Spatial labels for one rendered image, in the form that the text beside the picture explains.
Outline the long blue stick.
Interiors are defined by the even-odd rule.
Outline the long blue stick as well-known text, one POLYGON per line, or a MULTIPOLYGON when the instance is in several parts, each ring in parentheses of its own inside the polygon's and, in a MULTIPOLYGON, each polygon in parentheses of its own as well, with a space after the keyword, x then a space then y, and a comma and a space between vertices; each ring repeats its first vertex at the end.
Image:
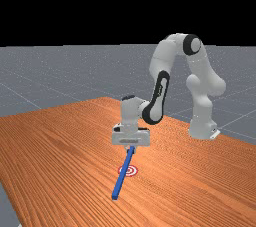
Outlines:
POLYGON ((124 182, 124 179, 125 179, 128 167, 130 165, 132 156, 134 154, 134 150, 135 150, 134 146, 130 146, 129 149, 128 149, 125 161, 124 161, 124 163, 122 165, 120 174, 118 176, 118 179, 116 181, 116 184, 115 184, 113 192, 112 192, 112 200, 117 200, 118 199, 118 196, 120 194, 120 191, 121 191, 121 188, 122 188, 122 185, 123 185, 123 182, 124 182))

